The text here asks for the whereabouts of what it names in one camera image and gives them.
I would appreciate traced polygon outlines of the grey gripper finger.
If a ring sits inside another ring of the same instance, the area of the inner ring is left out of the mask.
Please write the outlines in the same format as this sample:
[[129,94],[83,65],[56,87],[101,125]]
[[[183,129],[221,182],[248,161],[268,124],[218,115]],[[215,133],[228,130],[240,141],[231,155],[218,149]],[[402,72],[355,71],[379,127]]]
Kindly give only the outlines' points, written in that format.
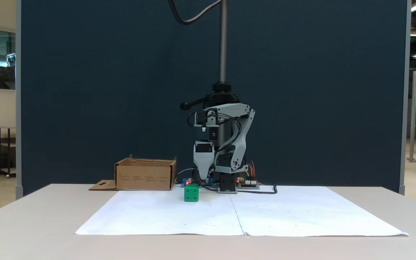
[[214,153],[195,153],[194,163],[198,168],[199,178],[205,180],[209,175],[209,170],[215,159]]

